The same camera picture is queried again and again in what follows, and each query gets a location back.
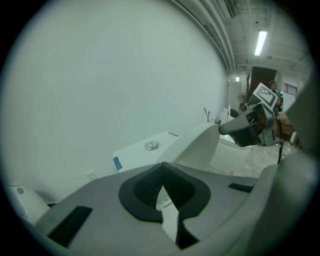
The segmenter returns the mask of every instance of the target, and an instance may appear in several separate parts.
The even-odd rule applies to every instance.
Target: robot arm
[[[274,96],[272,104],[266,104],[261,99],[259,95],[261,90]],[[276,139],[272,129],[275,123],[273,106],[277,102],[276,99],[276,95],[261,83],[252,94],[248,104],[243,106],[244,113],[221,125],[219,127],[220,134],[230,135],[240,147],[250,145],[271,146],[281,143],[282,140]]]

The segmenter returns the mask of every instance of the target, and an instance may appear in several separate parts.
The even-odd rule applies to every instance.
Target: black cutout
[[[210,189],[202,180],[163,162],[127,179],[120,187],[119,200],[138,220],[162,223],[162,213],[156,210],[162,186],[179,211],[176,244],[181,249],[193,245],[198,240],[187,231],[183,220],[198,216],[210,199]]]
[[[48,237],[59,245],[67,247],[91,211],[92,208],[77,206]]]
[[[238,183],[231,183],[228,186],[228,188],[250,193],[251,190],[254,188],[254,186],[247,186],[247,185],[242,185],[242,184],[238,184]]]

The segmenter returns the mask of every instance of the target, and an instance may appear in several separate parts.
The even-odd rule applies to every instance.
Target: fluorescent light
[[[267,38],[267,34],[268,34],[267,31],[260,31],[259,32],[258,43],[256,44],[256,48],[255,48],[255,52],[254,52],[255,56],[260,56],[261,51],[262,51],[262,47],[264,47],[264,43]]]

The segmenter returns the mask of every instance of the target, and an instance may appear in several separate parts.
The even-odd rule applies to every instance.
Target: ceiling
[[[171,0],[207,33],[230,74],[248,74],[252,66],[306,73],[313,63],[299,29],[270,0]],[[268,31],[260,56],[260,30]]]

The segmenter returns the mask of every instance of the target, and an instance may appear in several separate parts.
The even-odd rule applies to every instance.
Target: white panel
[[[218,116],[227,74],[211,41],[170,1],[50,2],[13,48],[4,76],[7,175],[61,200],[115,173],[112,152]]]

